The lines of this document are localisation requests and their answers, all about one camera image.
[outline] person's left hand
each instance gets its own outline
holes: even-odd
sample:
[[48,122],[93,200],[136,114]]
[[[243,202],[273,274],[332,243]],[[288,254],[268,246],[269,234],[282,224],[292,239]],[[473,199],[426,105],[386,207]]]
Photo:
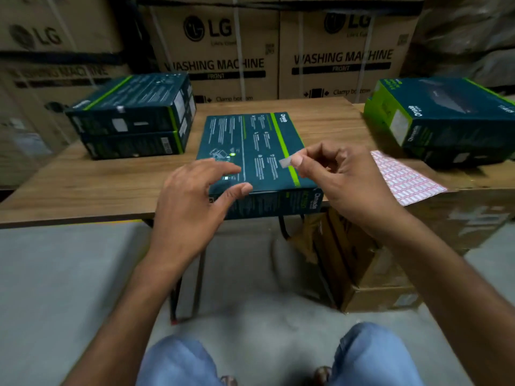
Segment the person's left hand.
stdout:
[[223,175],[240,172],[238,165],[213,158],[173,171],[159,195],[147,257],[159,268],[178,262],[187,266],[208,245],[234,201],[252,191],[249,183],[236,184],[209,203],[209,186]]

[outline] foot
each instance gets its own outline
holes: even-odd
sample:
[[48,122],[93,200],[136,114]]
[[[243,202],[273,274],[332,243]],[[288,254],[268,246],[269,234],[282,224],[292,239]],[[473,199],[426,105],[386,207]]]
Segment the foot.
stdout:
[[220,378],[220,380],[222,381],[223,384],[225,384],[227,386],[238,386],[238,382],[236,381],[236,379],[234,379],[233,377],[231,377],[229,375],[224,375],[223,377]]
[[314,386],[324,386],[329,381],[331,376],[331,368],[327,366],[321,366],[315,370],[313,375]]

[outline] gray concrete floor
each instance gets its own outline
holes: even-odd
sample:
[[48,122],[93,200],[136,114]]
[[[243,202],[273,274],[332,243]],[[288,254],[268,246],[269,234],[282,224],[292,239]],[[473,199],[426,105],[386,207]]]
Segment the gray concrete floor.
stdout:
[[[287,222],[290,230],[298,221]],[[467,259],[510,301],[515,225]],[[58,384],[94,336],[148,246],[143,223],[0,231],[1,385]],[[192,313],[198,261],[184,275],[179,315]],[[356,322],[391,328],[427,385],[470,382],[423,305],[416,311],[341,314],[319,304],[318,270],[281,237],[277,220],[226,222],[207,249],[198,314],[172,326],[168,305],[150,344],[177,333],[200,340],[219,375],[242,386],[300,385],[330,365],[339,338]]]

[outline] teal box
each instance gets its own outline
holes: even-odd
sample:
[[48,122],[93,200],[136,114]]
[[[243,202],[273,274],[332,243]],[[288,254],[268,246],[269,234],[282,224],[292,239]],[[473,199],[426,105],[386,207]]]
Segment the teal box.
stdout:
[[180,154],[195,102],[186,73],[152,73],[113,79],[65,113],[82,139],[176,132]]
[[383,79],[364,115],[433,167],[502,162],[515,151],[515,105],[468,79]]
[[215,201],[234,184],[249,182],[253,191],[236,201],[226,219],[311,214],[320,211],[323,193],[279,160],[304,148],[286,112],[208,116],[197,159],[234,162],[241,173],[224,176],[209,188]]
[[177,131],[82,136],[81,140],[93,159],[149,157],[182,152],[177,145]]

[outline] wooden tabletop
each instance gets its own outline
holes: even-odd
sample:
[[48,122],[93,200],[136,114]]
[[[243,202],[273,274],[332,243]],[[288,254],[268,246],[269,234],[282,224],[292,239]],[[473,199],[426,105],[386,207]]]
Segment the wooden tabletop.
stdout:
[[376,148],[343,98],[198,104],[184,154],[93,161],[75,142],[0,204],[0,228],[152,218],[165,177],[195,160],[206,116],[265,112],[288,112],[306,145],[330,139]]

